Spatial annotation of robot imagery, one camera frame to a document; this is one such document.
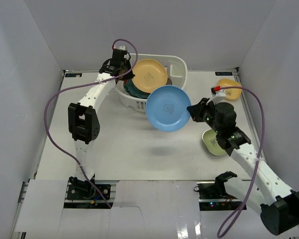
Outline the teal scalloped plate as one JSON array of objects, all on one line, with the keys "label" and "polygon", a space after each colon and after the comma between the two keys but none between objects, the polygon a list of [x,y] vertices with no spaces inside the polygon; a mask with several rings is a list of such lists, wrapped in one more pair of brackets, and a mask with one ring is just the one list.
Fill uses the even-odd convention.
[{"label": "teal scalloped plate", "polygon": [[125,91],[133,97],[140,99],[147,99],[150,93],[139,90],[132,82],[132,80],[125,80],[123,82]]}]

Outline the round yellow plate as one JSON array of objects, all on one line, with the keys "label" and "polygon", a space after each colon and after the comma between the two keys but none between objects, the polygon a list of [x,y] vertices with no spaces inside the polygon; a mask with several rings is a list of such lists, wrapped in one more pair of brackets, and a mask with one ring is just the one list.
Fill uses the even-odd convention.
[{"label": "round yellow plate", "polygon": [[133,68],[134,86],[145,93],[152,93],[167,83],[165,67],[153,59],[139,60]]}]

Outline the green square dish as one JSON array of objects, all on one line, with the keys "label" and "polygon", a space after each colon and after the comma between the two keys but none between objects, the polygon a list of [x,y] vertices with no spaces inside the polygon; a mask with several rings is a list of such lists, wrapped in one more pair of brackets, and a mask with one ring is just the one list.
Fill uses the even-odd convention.
[{"label": "green square dish", "polygon": [[219,146],[216,139],[216,133],[212,129],[203,133],[202,141],[211,154],[215,156],[222,156],[226,154],[226,151]]}]

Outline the round light blue plate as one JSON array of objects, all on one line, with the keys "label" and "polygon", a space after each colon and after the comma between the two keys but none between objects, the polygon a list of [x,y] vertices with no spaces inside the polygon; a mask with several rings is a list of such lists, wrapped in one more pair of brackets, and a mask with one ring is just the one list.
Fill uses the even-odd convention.
[{"label": "round light blue plate", "polygon": [[191,101],[181,88],[166,85],[154,90],[146,103],[146,116],[149,123],[163,132],[174,132],[183,128],[189,121],[187,107]]}]

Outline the yellow square dish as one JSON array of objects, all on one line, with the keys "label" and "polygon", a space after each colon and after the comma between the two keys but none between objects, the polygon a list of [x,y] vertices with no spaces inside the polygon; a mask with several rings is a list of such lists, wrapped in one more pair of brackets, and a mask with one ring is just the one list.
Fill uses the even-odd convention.
[{"label": "yellow square dish", "polygon": [[[217,82],[217,86],[221,86],[221,87],[230,87],[230,86],[234,86],[234,87],[241,87],[241,84],[228,79],[228,78],[222,78]],[[239,99],[240,95],[241,95],[242,89],[238,89],[238,88],[228,88],[225,89],[225,94],[226,94],[226,100],[228,101],[235,101],[237,99]]]}]

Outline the grey deer pattern plate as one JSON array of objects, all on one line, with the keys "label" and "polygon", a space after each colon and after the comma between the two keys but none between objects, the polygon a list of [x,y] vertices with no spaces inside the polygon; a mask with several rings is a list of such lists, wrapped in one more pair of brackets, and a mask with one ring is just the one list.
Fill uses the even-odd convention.
[{"label": "grey deer pattern plate", "polygon": [[166,85],[172,85],[172,80],[170,78],[167,79]]}]

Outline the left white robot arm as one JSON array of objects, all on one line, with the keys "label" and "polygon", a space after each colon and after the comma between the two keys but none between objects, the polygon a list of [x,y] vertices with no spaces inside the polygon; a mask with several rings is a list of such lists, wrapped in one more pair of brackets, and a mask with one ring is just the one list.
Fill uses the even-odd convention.
[{"label": "left white robot arm", "polygon": [[90,180],[95,175],[88,152],[100,132],[97,111],[117,81],[134,76],[130,58],[129,52],[124,48],[113,49],[112,58],[106,60],[99,70],[95,85],[78,103],[71,103],[68,107],[69,132],[74,140],[76,159],[79,161],[74,177],[80,181]]}]

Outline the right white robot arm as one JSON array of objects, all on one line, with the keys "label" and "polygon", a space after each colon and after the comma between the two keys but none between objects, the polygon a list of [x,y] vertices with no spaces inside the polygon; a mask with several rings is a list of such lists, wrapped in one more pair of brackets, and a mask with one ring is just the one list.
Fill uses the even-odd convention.
[{"label": "right white robot arm", "polygon": [[299,225],[299,191],[295,191],[257,157],[255,147],[246,134],[236,126],[236,112],[230,103],[213,103],[203,98],[188,106],[194,122],[207,123],[219,146],[253,179],[256,186],[246,202],[261,218],[265,228],[278,236]]}]

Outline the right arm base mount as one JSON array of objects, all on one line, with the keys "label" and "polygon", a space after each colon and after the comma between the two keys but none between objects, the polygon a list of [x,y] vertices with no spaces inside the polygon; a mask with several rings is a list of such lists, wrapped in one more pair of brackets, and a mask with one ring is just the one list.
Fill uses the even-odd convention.
[{"label": "right arm base mount", "polygon": [[193,188],[198,193],[199,209],[204,211],[234,211],[241,201],[225,191],[225,182],[237,175],[231,171],[220,174],[214,181],[197,182]]}]

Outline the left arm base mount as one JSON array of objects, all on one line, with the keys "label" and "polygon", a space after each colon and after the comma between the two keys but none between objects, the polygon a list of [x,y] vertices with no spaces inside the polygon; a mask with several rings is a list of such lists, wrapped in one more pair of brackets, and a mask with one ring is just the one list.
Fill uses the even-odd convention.
[{"label": "left arm base mount", "polygon": [[99,192],[87,181],[70,177],[64,201],[65,209],[109,209],[109,206],[103,200],[102,196],[112,206],[111,191],[112,185],[101,183],[96,184],[94,177],[91,182],[98,188]]}]

